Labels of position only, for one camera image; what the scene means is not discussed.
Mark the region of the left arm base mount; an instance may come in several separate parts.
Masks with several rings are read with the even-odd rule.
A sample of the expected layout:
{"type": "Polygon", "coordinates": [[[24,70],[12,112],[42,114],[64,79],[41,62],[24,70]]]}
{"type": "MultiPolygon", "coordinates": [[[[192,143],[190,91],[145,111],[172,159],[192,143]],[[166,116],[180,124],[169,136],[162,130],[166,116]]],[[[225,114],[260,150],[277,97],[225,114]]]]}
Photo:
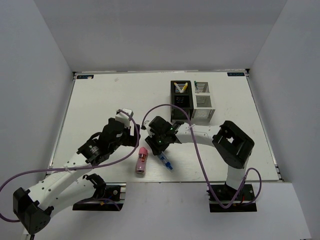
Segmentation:
{"type": "Polygon", "coordinates": [[[76,202],[72,206],[73,211],[91,211],[91,212],[119,212],[126,197],[126,184],[107,183],[99,190],[95,189],[88,197],[76,202]]]}

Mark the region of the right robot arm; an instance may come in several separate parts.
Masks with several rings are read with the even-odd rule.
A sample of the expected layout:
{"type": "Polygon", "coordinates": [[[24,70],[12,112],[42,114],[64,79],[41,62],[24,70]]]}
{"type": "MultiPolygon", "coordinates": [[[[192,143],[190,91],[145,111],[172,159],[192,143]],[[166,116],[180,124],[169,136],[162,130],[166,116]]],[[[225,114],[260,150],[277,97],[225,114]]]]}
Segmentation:
{"type": "Polygon", "coordinates": [[[163,153],[171,144],[196,143],[214,147],[227,164],[226,195],[236,200],[244,193],[241,182],[247,162],[255,145],[254,141],[234,122],[226,120],[222,125],[192,125],[176,121],[171,124],[160,116],[147,120],[143,126],[148,132],[145,142],[153,155],[163,153]]]}

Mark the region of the green capped pen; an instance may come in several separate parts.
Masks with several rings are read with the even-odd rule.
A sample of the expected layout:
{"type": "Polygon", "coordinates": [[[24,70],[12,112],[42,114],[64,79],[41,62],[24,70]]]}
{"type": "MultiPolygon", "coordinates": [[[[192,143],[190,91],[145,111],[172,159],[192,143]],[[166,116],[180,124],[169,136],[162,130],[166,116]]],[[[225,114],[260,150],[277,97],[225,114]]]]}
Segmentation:
{"type": "Polygon", "coordinates": [[[196,81],[194,81],[194,86],[195,86],[196,92],[200,93],[200,90],[198,88],[198,83],[196,81]]]}

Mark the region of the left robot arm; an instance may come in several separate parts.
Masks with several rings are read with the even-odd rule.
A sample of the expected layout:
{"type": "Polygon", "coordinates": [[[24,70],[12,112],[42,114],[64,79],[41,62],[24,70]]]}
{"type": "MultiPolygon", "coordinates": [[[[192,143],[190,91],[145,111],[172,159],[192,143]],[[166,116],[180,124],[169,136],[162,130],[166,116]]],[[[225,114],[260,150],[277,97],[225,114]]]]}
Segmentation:
{"type": "Polygon", "coordinates": [[[94,133],[67,161],[62,168],[55,168],[40,183],[28,188],[18,188],[13,193],[13,213],[30,235],[41,231],[59,208],[75,203],[70,197],[63,197],[65,191],[86,173],[98,168],[120,146],[136,148],[140,140],[140,126],[134,125],[131,135],[130,116],[118,114],[110,118],[101,132],[94,133]]]}

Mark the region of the pink glue stick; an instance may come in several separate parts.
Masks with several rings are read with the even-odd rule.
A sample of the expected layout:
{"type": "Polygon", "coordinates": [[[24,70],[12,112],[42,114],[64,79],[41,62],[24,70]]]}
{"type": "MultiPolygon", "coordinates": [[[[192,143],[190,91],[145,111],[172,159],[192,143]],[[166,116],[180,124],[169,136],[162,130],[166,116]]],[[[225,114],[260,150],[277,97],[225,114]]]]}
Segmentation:
{"type": "Polygon", "coordinates": [[[144,175],[146,173],[147,158],[149,152],[145,147],[141,147],[138,152],[138,159],[135,166],[135,173],[144,175]]]}

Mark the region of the yellow capped white marker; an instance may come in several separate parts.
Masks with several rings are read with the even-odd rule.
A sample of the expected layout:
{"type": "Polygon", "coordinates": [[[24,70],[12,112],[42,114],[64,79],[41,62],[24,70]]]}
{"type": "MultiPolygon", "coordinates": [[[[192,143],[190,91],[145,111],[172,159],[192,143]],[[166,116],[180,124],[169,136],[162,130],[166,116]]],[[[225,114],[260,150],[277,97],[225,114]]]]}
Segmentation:
{"type": "Polygon", "coordinates": [[[179,93],[183,93],[183,89],[178,85],[178,83],[174,82],[174,86],[179,93]]]}

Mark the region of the blue correction tape pen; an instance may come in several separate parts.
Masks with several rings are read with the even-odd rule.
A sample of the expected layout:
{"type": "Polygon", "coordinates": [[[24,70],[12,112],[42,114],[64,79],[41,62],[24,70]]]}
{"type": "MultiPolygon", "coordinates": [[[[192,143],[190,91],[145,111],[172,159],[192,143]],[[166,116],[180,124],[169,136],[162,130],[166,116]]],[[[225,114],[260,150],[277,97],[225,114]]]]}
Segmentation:
{"type": "Polygon", "coordinates": [[[161,163],[170,171],[173,170],[172,164],[166,157],[166,155],[162,152],[159,155],[157,155],[158,159],[161,161],[161,163]]]}

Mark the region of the yellow white pen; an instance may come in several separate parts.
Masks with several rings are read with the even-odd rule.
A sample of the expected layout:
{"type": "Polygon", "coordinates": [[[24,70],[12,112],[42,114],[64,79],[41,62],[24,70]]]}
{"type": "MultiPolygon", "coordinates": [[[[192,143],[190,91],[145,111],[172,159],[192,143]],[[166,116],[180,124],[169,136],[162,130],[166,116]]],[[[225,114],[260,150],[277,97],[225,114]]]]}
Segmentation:
{"type": "Polygon", "coordinates": [[[181,90],[181,93],[185,93],[187,88],[188,88],[188,83],[185,83],[185,85],[183,86],[183,88],[181,90]]]}

